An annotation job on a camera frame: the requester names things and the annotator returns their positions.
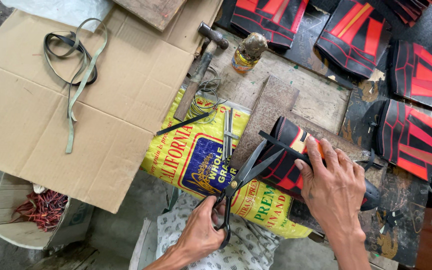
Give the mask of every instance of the hammer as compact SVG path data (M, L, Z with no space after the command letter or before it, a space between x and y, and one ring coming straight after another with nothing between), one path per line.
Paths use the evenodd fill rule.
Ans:
M201 24L198 27L198 32L201 35L207 37L210 42L201 56L201 62L199 62L196 71L191 77L188 88L186 88L186 91L184 92L184 95L179 102L179 106L174 112L174 118L178 121L184 121L184 118L188 113L189 107L191 106L191 102L193 101L193 98L198 91L199 84L203 80L209 63L213 59L216 48L218 46L223 50L226 50L228 48L228 41L223 38L223 34L221 34L219 31L211 29L211 27L204 23L204 21L201 21Z

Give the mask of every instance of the hand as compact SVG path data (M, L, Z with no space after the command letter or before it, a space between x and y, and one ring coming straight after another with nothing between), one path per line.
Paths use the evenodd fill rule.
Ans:
M170 246L164 255L144 270L181 269L219 249L226 231L215 230L211 221L215 224L218 222L217 213L224 213L225 205L218 205L217 210L213 210L216 200L216 196L209 196L196 207L189 216L177 243Z
M306 142L312 169L300 159L294 161L303 177L301 195L326 233L341 268L368 269L366 235L358 220L366 191L364 169L342 150L333 150L326 139L320 145L327 167L312 136Z
M193 210L183 233L174 245L175 249L183 250L191 262L218 250L226 236L224 229L216 230L211 223L218 223L217 211L224 212L224 205L218 205L217 211L213 210L216 200L216 196L209 196Z

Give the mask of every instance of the cardboard box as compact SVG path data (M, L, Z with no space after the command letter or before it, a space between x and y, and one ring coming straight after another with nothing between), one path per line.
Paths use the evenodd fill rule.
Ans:
M33 184L3 174L0 182L0 237L11 244L27 249L45 249L84 240L94 206L69 198L66 209L55 230L45 232L32 221L12 222L19 216L15 209L33 191Z
M16 10L0 27L0 170L116 213L203 41L197 28L212 24L221 2L189 0L164 32L115 5L104 20L98 79L73 107L71 154L68 87L42 43L75 28ZM81 40L91 54L102 43L98 30ZM79 59L53 66L69 81Z

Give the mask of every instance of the wooden hammer handle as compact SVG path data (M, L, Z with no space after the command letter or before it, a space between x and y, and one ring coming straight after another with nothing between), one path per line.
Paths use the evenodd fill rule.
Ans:
M198 86L203 80L205 76L206 70L208 69L209 63L213 59L214 52L216 51L216 47L218 45L211 41L209 45L206 47L206 50L201 56L201 62L199 62L194 75L191 77L191 81L189 82L188 88L184 92L179 105L174 112L174 118L178 121L184 121L186 114L188 113L189 107L191 106L191 102L193 101L196 92L198 91Z

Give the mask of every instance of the plastic sheet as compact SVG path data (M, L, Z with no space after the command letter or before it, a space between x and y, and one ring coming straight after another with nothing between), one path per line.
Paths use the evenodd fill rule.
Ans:
M177 94L162 128L178 123L173 119L184 90ZM196 101L204 107L207 99ZM234 109L233 133L241 136L249 121L249 111L231 102L218 105L209 123L192 123L156 136L151 141L141 170L182 189L197 198L219 195L238 172L222 161L224 112ZM238 140L233 141L235 148ZM286 238L306 237L312 231L286 218L292 198L253 179L234 196L231 212Z
M74 27L88 18L103 20L114 4L111 0L1 0L1 3ZM98 26L99 21L90 21L82 28L94 32Z

